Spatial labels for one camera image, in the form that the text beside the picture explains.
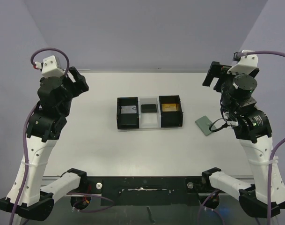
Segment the green leather card holder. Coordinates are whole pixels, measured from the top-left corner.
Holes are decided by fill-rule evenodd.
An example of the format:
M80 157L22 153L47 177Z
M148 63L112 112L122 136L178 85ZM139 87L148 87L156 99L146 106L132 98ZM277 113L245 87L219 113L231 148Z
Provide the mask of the green leather card holder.
M195 121L195 124L205 136L208 136L212 133L212 131L209 130L209 126L212 124L212 121L207 116L203 116L197 119Z

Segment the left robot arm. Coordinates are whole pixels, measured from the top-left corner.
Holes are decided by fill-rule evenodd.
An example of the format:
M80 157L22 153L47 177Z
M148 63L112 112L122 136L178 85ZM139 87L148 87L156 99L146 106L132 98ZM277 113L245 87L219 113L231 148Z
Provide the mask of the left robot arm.
M67 75L40 79L39 101L23 128L24 156L18 174L7 196L0 199L0 210L10 212L12 218L18 214L24 219L44 221L67 193L88 190L87 173L74 168L41 186L51 151L67 123L72 99L89 90L85 77L75 67L68 71L73 79Z

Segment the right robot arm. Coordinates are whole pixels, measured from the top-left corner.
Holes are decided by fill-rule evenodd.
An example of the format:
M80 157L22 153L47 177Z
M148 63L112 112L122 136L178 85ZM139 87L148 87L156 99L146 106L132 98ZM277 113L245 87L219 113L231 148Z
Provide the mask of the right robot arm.
M255 76L259 68L242 69L212 62L203 86L209 87L214 78L214 90L221 93L224 127L234 130L249 162L254 183L249 184L215 167L202 172L202 181L239 201L252 218L273 217L285 209L285 185L278 169L278 158L272 156L272 129L267 115L256 107L252 97L257 87Z

